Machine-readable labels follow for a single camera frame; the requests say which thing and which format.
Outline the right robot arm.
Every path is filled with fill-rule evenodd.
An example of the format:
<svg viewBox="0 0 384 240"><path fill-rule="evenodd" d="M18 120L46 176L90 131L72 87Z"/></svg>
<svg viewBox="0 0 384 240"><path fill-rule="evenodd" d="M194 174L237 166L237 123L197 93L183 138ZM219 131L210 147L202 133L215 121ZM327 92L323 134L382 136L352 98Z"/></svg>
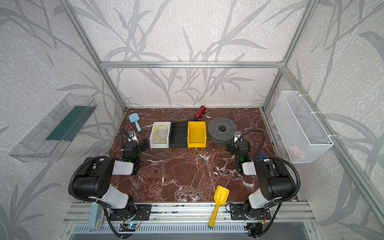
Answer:
<svg viewBox="0 0 384 240"><path fill-rule="evenodd" d="M301 187L301 179L296 168L279 157L260 155L251 159L250 144L236 141L227 144L227 152L235 156L235 168L239 174L256 176L259 188L245 200L244 208L251 211L267 209L294 198Z"/></svg>

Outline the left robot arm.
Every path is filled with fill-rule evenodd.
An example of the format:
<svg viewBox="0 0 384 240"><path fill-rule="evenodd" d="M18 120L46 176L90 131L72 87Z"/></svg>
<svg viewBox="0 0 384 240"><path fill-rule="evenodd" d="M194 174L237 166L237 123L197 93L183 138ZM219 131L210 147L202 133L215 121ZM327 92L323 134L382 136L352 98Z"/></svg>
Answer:
<svg viewBox="0 0 384 240"><path fill-rule="evenodd" d="M133 197L112 186L112 176L137 175L142 152L149 148L147 139L130 140L123 146L122 158L88 157L72 175L68 192L77 200L99 204L105 210L133 216L137 212Z"/></svg>

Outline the grey cable spool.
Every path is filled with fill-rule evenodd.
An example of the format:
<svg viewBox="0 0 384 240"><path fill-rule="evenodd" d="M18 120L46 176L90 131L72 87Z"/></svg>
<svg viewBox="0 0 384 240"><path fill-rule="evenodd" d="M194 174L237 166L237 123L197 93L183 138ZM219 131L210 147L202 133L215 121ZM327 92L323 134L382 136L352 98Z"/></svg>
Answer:
<svg viewBox="0 0 384 240"><path fill-rule="evenodd" d="M215 118L208 125L211 141L219 146L233 143L237 130L235 122L224 117Z"/></svg>

